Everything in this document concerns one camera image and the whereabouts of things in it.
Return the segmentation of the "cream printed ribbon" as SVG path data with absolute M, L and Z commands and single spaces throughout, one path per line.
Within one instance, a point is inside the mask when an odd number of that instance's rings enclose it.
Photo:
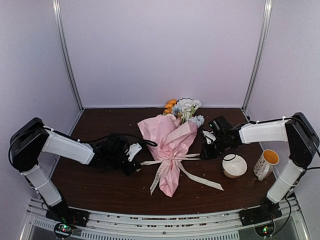
M 160 190 L 168 197 L 172 197 L 179 186 L 180 171 L 182 171 L 189 179 L 201 183 L 203 185 L 224 191 L 219 183 L 198 177 L 185 170 L 182 165 L 182 161 L 195 161 L 200 160 L 199 153 L 185 154 L 170 158 L 161 158 L 158 160 L 144 161 L 141 163 L 142 166 L 150 166 L 159 164 L 156 171 L 153 182 L 149 188 L 150 195 L 153 194 L 154 190 L 159 186 Z

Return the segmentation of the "blue hydrangea flower stem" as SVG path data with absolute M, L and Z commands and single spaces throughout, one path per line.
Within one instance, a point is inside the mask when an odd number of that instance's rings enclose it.
M 205 122 L 205 118 L 203 115 L 192 116 L 188 119 L 188 121 L 193 122 L 196 127 L 199 129 Z

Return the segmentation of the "pink wrapping paper sheet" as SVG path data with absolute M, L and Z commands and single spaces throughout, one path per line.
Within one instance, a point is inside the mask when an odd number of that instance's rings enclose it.
M 157 115 L 137 123 L 144 140 L 155 142 L 157 146 L 150 146 L 149 151 L 154 160 L 187 155 L 193 144 L 198 128 L 195 123 L 187 120 L 180 121 L 172 114 Z

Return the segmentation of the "white flower stem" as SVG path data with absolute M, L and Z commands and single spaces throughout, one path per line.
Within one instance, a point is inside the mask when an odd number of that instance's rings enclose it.
M 172 108 L 172 114 L 184 124 L 187 120 L 194 116 L 195 112 L 202 106 L 198 99 L 182 98 Z

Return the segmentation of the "orange flower stem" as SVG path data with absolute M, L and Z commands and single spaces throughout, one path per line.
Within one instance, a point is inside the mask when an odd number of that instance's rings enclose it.
M 175 115 L 174 106 L 177 104 L 177 100 L 175 98 L 170 99 L 164 106 L 164 115 L 173 114 Z

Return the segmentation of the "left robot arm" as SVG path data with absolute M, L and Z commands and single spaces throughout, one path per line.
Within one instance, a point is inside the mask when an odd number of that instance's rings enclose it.
M 139 170 L 135 156 L 143 149 L 144 140 L 130 143 L 128 134 L 111 133 L 91 141 L 81 141 L 46 126 L 35 117 L 15 132 L 9 140 L 8 159 L 47 204 L 61 222 L 72 218 L 63 194 L 53 184 L 39 163 L 42 154 L 66 158 L 102 171 L 121 170 L 126 176 Z

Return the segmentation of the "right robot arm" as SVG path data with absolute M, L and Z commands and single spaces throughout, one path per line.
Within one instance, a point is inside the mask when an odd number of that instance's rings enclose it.
M 302 112 L 236 126 L 220 115 L 208 125 L 210 130 L 201 133 L 205 139 L 200 152 L 202 159 L 215 159 L 227 150 L 253 143 L 265 147 L 287 146 L 287 162 L 256 210 L 256 216 L 261 221 L 268 220 L 276 212 L 279 202 L 296 187 L 310 170 L 315 155 L 320 153 L 320 138 Z

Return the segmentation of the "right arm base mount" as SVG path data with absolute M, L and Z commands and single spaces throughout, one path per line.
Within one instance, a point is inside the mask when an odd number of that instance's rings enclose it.
M 254 208 L 244 208 L 239 211 L 238 214 L 243 227 L 271 221 L 272 219 L 279 218 L 283 215 L 280 209 L 276 209 L 272 213 L 267 213 L 263 212 L 260 206 Z

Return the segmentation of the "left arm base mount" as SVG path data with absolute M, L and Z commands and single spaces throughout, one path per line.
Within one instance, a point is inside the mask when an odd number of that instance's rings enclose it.
M 76 227 L 86 227 L 89 220 L 90 213 L 86 210 L 79 210 L 69 208 L 67 214 L 58 217 L 58 214 L 53 214 L 47 210 L 45 217 L 47 219 L 55 220 L 57 222 L 67 223 Z

